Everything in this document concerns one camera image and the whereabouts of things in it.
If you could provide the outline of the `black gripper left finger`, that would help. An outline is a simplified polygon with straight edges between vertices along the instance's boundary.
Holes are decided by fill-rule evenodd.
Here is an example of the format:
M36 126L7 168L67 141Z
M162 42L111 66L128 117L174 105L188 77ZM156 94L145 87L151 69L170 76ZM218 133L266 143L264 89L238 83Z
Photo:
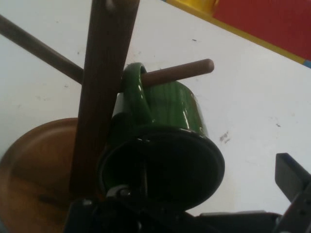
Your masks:
M111 188L106 199L74 201L66 233L193 233L193 217L150 200L127 185Z

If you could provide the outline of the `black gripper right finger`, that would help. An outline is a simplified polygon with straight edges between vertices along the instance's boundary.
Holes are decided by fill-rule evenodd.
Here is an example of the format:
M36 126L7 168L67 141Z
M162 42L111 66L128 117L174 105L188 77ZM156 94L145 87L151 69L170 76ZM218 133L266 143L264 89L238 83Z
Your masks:
M290 206L276 224L276 233L311 231L311 175L287 153L276 155L275 182Z

